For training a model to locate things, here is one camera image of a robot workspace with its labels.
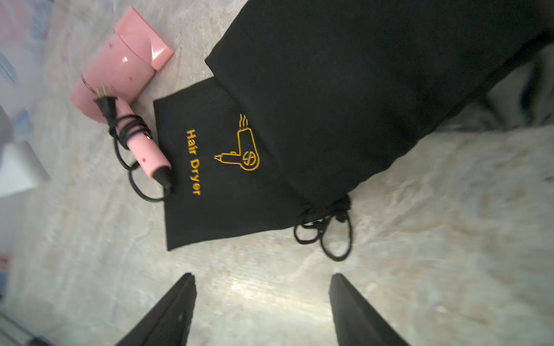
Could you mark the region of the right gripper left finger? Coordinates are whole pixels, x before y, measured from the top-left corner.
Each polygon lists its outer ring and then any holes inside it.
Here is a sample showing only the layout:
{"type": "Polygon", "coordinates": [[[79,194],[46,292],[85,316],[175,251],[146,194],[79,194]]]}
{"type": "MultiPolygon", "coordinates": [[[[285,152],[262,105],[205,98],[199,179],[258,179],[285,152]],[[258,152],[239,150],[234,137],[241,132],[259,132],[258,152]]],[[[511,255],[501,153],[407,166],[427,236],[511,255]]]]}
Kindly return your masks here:
{"type": "Polygon", "coordinates": [[[196,304],[196,279],[184,274],[119,345],[186,345],[196,304]]]}

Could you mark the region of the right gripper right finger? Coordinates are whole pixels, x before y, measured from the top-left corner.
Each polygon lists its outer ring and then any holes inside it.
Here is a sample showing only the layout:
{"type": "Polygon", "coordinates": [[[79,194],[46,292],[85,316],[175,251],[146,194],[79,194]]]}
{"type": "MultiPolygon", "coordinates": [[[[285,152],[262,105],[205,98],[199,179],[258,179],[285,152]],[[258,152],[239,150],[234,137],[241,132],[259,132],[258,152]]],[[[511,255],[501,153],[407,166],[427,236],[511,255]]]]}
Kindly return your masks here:
{"type": "Polygon", "coordinates": [[[333,275],[329,297],[339,345],[408,346],[344,275],[333,275]]]}

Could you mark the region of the white hair dryer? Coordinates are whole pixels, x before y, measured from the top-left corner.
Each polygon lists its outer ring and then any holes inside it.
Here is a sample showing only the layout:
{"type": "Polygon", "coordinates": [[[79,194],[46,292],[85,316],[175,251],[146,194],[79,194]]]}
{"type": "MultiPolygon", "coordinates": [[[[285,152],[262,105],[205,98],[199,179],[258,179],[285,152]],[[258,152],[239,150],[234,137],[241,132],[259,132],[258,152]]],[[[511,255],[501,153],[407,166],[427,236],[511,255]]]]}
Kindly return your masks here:
{"type": "Polygon", "coordinates": [[[1,147],[1,198],[32,190],[48,180],[45,167],[27,141],[1,147]]]}

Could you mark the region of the plain black pouch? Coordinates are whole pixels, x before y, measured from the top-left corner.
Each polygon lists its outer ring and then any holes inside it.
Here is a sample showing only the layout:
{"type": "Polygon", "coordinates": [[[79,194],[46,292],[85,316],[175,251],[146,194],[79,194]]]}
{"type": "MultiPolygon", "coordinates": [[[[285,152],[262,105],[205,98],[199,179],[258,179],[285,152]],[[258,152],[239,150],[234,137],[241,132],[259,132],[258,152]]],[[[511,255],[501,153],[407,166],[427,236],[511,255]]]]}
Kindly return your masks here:
{"type": "Polygon", "coordinates": [[[552,42],[552,1],[249,1],[206,64],[327,207],[436,130],[549,122],[531,63],[552,42]]]}

